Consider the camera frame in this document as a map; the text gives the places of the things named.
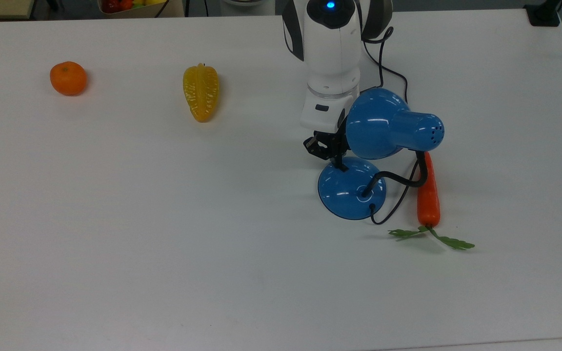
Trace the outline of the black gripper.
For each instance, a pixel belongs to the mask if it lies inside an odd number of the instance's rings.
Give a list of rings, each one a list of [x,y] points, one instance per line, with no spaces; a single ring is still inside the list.
[[[314,131],[314,135],[306,138],[303,146],[309,154],[323,160],[334,158],[334,167],[342,173],[348,171],[348,167],[344,163],[346,152],[350,150],[346,140],[346,131],[339,128],[336,133],[324,133]]]

